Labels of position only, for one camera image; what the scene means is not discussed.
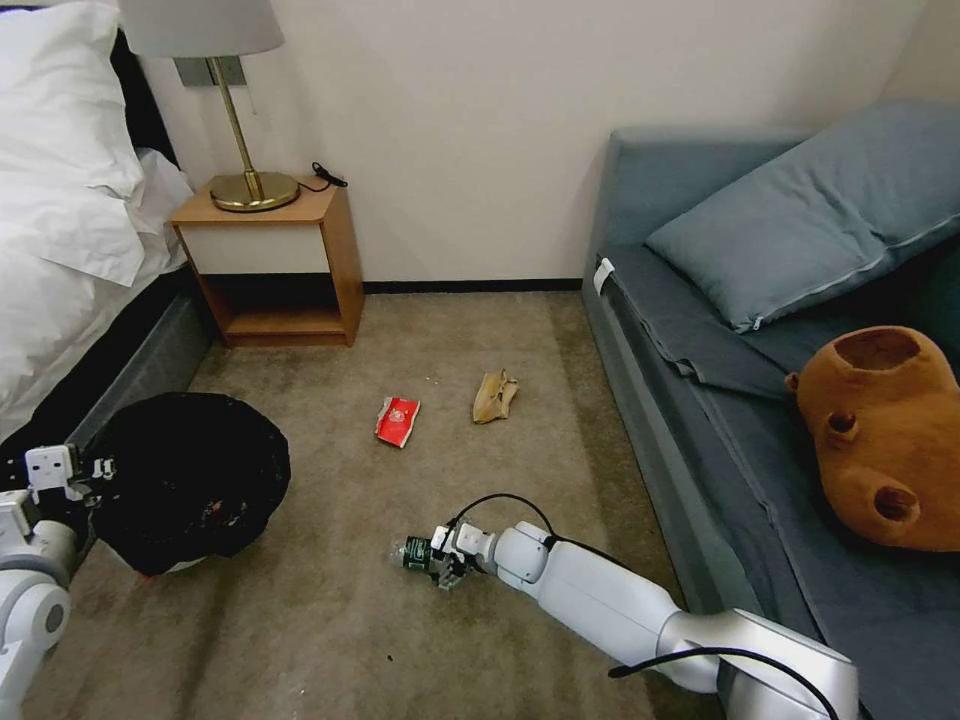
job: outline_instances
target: black trash bag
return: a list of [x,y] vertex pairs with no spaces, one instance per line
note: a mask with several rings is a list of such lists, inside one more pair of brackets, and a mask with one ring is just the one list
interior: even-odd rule
[[227,395],[165,393],[129,405],[83,457],[114,458],[93,528],[144,575],[235,555],[260,536],[290,482],[286,438]]

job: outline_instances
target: wooden nightstand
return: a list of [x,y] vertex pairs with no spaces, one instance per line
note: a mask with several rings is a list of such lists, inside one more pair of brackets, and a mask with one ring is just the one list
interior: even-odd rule
[[170,222],[227,346],[353,345],[363,278],[345,190],[244,214],[215,208],[204,186]]

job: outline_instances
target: lampshade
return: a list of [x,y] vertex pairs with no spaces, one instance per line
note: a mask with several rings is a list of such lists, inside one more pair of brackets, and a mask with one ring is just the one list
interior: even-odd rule
[[251,55],[283,44],[270,0],[119,0],[130,49],[155,57]]

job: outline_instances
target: lamp stem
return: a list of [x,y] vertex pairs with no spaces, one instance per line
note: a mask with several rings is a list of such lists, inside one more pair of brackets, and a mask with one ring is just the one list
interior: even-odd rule
[[237,118],[237,109],[233,106],[233,98],[230,96],[230,87],[227,85],[226,76],[223,74],[223,65],[220,63],[220,58],[210,58],[210,67],[213,68],[213,77],[220,88],[220,94],[223,96],[223,104],[227,107],[227,117],[230,118],[233,136],[237,140],[240,158],[243,160],[243,177],[247,182],[247,188],[250,190],[250,197],[255,200],[263,200],[263,186],[260,184],[260,176],[253,169],[253,163],[250,161],[250,153],[247,150],[247,143],[243,139],[240,120]]

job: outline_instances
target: brown stuffed toy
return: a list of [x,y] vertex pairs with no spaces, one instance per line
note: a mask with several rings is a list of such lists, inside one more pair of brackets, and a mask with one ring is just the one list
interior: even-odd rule
[[858,330],[786,383],[840,520],[882,545],[960,550],[960,387],[930,338]]

